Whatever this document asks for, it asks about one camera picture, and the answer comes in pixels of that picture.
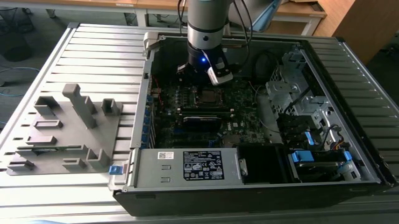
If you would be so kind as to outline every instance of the wooden cabinet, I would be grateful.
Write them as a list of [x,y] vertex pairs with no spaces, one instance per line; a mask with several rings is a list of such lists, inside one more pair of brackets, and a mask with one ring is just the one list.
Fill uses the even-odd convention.
[[339,36],[366,64],[399,29],[399,0],[319,0],[328,16],[315,36]]

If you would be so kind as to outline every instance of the motherboard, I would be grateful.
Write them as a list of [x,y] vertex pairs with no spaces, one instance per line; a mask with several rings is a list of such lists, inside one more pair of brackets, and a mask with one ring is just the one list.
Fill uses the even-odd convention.
[[192,86],[153,79],[156,148],[234,147],[266,141],[248,81]]

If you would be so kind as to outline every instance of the metal slotted table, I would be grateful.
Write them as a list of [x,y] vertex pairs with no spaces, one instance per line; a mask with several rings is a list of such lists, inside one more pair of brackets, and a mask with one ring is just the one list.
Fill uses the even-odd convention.
[[[65,83],[77,83],[81,92],[93,102],[113,98],[124,104],[112,160],[115,162],[128,159],[143,77],[143,37],[148,31],[177,32],[176,29],[165,28],[69,25],[0,135],[0,222],[49,220],[63,223],[209,223],[279,219],[279,222],[291,223],[291,218],[307,223],[336,223],[342,220],[374,223],[376,218],[395,222],[395,213],[399,211],[398,189],[375,196],[358,197],[316,210],[188,217],[132,217],[112,197],[107,186],[107,173],[7,175],[8,161],[21,141],[19,137],[27,135],[27,125],[35,117],[33,102],[39,96],[63,97]],[[384,156],[392,173],[399,176],[399,110],[347,44],[335,38],[259,36],[308,40],[372,143]]]

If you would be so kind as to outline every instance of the white sticker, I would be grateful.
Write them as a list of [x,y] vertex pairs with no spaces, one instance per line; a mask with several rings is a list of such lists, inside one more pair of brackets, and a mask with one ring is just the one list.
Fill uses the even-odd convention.
[[132,4],[119,4],[119,3],[116,3],[116,6],[133,7]]
[[172,160],[175,157],[173,152],[157,152],[157,159],[159,160]]

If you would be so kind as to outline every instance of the floor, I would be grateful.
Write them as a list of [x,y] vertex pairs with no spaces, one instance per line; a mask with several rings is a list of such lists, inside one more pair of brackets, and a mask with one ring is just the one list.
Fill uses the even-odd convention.
[[[123,13],[107,12],[80,12],[57,10],[57,18],[51,19],[44,9],[31,9],[31,20],[36,30],[25,34],[25,39],[33,49],[33,56],[17,63],[11,63],[0,56],[0,66],[7,67],[33,67],[40,69],[51,51],[63,35],[69,22],[127,25]],[[156,22],[156,17],[149,15],[149,25],[159,27],[179,27],[176,21],[177,16],[161,18],[164,22]],[[128,16],[128,23],[136,24],[135,16]],[[399,38],[392,39],[392,43],[399,42]],[[398,71],[399,71],[399,53],[392,53],[390,56],[380,52],[368,63],[368,69],[386,91],[391,95],[395,102],[399,102],[399,88],[398,88]],[[33,79],[36,72],[33,70],[11,70],[0,73],[0,79],[7,81],[7,85],[0,87],[0,93],[19,95],[24,94]],[[4,127],[3,122],[7,122],[21,97],[5,97],[0,95],[0,128]]]
[[[1,66],[32,67],[40,69],[65,31],[67,25],[71,22],[127,25],[123,13],[56,10],[57,17],[51,19],[44,9],[31,9],[31,11],[31,20],[36,29],[24,34],[24,36],[33,50],[33,56],[17,63],[8,62],[3,56],[0,56],[0,70],[3,70]],[[179,23],[176,18],[177,16],[171,15],[167,18],[161,18],[164,22],[156,22],[156,17],[151,15],[149,25],[177,28]],[[128,23],[133,25],[136,24],[133,14],[128,16]],[[8,95],[24,94],[36,74],[37,73],[33,70],[9,70],[0,73],[0,79],[7,82],[7,85],[0,87],[0,93]],[[0,128],[5,126],[4,123],[7,123],[21,98],[23,97],[5,97],[0,95]]]

